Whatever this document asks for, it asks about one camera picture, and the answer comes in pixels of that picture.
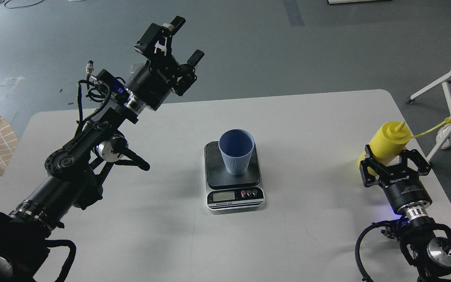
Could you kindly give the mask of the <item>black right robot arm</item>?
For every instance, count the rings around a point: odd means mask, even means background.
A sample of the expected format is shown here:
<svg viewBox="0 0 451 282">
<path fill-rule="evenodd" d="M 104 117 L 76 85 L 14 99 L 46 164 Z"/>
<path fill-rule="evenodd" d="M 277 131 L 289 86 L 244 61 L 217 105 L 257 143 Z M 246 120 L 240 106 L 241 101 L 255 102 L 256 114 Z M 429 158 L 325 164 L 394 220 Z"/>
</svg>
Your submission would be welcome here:
<svg viewBox="0 0 451 282">
<path fill-rule="evenodd" d="M 379 162 L 369 145 L 364 152 L 359 163 L 363 185 L 381 187 L 399 219 L 371 223 L 359 235 L 354 255 L 362 281 L 372 278 L 361 260 L 361 243 L 368 232 L 381 228 L 384 236 L 399 243 L 407 263 L 417 269 L 417 281 L 447 282 L 451 274 L 451 228 L 428 216 L 426 209 L 433 201 L 419 178 L 429 174 L 431 165 L 417 150 L 402 150 L 399 162 L 390 166 Z"/>
</svg>

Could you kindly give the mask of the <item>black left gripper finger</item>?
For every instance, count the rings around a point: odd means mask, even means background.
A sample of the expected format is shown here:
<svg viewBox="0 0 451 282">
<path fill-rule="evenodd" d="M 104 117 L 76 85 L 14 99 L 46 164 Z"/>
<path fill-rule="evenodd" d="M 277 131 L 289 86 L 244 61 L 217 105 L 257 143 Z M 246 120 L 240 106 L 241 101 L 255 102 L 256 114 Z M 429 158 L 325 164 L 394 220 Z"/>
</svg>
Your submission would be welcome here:
<svg viewBox="0 0 451 282">
<path fill-rule="evenodd" d="M 171 44 L 174 35 L 185 23 L 186 20 L 182 16 L 176 16 L 171 23 L 163 25 L 152 23 L 134 45 L 136 52 L 146 58 L 143 65 L 148 65 L 149 62 L 161 58 L 173 59 L 175 63 L 178 63 L 172 55 Z"/>
<path fill-rule="evenodd" d="M 195 77 L 196 67 L 201 59 L 205 56 L 205 53 L 199 49 L 190 56 L 186 63 L 179 66 L 179 78 L 192 79 Z"/>
</svg>

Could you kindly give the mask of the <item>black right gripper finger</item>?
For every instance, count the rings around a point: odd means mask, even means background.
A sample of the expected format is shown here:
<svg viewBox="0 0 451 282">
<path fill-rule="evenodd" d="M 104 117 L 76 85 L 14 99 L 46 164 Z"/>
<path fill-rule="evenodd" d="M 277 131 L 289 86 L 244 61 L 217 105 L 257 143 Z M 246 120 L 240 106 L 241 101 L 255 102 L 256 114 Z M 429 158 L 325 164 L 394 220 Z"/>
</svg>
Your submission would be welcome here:
<svg viewBox="0 0 451 282">
<path fill-rule="evenodd" d="M 372 187 L 374 185 L 378 185 L 379 187 L 390 187 L 390 184 L 387 184 L 385 181 L 381 180 L 381 177 L 386 177 L 389 175 L 386 170 L 386 166 L 374 158 L 370 145 L 365 145 L 364 152 L 364 159 L 360 161 L 359 165 L 363 186 Z M 369 173 L 369 168 L 377 174 L 378 178 Z"/>
<path fill-rule="evenodd" d="M 417 166 L 419 175 L 428 175 L 431 171 L 431 164 L 416 150 L 404 149 L 399 154 L 399 164 L 402 168 L 409 168 L 408 160 L 411 160 Z"/>
</svg>

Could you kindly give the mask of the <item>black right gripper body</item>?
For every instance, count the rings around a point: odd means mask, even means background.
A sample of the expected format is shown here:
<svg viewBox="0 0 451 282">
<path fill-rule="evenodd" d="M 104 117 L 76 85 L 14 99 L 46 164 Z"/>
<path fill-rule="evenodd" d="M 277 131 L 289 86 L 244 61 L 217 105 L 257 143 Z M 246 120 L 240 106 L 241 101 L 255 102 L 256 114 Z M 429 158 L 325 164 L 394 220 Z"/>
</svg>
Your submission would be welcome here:
<svg viewBox="0 0 451 282">
<path fill-rule="evenodd" d="M 413 206 L 429 207 L 433 200 L 424 184 L 419 180 L 419 173 L 406 165 L 392 165 L 376 172 L 378 185 L 396 215 L 403 215 Z"/>
</svg>

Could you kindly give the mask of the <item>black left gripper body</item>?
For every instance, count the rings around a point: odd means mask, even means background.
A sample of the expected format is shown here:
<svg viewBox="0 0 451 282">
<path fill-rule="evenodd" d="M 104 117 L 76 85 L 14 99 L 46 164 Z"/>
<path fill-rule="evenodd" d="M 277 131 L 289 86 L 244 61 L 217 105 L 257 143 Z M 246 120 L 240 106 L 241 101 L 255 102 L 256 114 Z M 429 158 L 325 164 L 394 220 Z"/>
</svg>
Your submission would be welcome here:
<svg viewBox="0 0 451 282">
<path fill-rule="evenodd" d="M 170 93 L 182 96 L 197 80 L 179 78 L 179 64 L 170 59 L 153 60 L 141 66 L 124 87 L 128 93 L 125 106 L 132 111 L 148 108 L 157 111 Z"/>
</svg>

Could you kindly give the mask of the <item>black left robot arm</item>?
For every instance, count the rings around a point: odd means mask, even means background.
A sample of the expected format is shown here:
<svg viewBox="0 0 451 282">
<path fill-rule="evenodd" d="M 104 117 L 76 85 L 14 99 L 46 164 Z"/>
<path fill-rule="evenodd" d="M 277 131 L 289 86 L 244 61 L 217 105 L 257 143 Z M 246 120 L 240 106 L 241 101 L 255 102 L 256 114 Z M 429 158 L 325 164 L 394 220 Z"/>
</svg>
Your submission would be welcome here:
<svg viewBox="0 0 451 282">
<path fill-rule="evenodd" d="M 69 253 L 56 278 L 66 280 L 77 248 L 70 240 L 50 240 L 51 232 L 64 228 L 63 216 L 71 207 L 85 210 L 102 199 L 102 185 L 115 165 L 150 165 L 128 147 L 119 131 L 125 120 L 138 121 L 143 109 L 156 111 L 175 93 L 182 96 L 197 80 L 196 66 L 204 52 L 195 50 L 179 64 L 171 53 L 173 37 L 186 22 L 176 16 L 170 23 L 152 23 L 137 41 L 135 50 L 145 56 L 125 81 L 101 70 L 78 82 L 79 120 L 73 138 L 48 156 L 48 178 L 9 214 L 0 212 L 0 282 L 33 282 L 51 248 L 67 247 Z"/>
</svg>

